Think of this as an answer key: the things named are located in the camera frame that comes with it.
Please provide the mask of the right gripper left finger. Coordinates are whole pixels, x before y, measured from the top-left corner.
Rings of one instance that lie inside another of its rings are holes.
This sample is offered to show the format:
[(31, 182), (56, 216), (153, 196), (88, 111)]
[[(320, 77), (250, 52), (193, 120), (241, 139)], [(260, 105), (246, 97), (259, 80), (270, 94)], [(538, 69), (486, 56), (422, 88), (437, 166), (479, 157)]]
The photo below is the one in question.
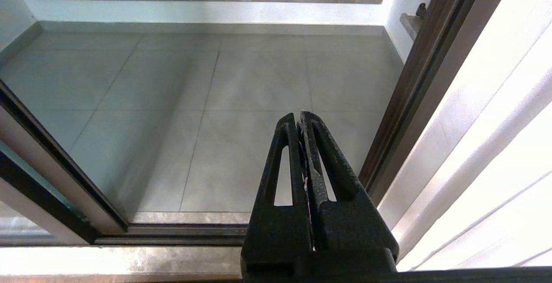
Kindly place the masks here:
[[(305, 273), (312, 251), (309, 207), (293, 113), (278, 120), (241, 249), (245, 283), (291, 283)], [(288, 148), (292, 204), (276, 206), (282, 151)]]

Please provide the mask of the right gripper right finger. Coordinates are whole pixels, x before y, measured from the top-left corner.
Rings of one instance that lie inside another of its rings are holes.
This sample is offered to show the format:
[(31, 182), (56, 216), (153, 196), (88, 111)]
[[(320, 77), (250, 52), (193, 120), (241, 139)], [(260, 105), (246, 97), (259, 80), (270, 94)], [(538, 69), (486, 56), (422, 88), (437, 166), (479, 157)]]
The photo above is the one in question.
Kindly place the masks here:
[(345, 271), (396, 271), (399, 245), (325, 122), (300, 120), (314, 248)]

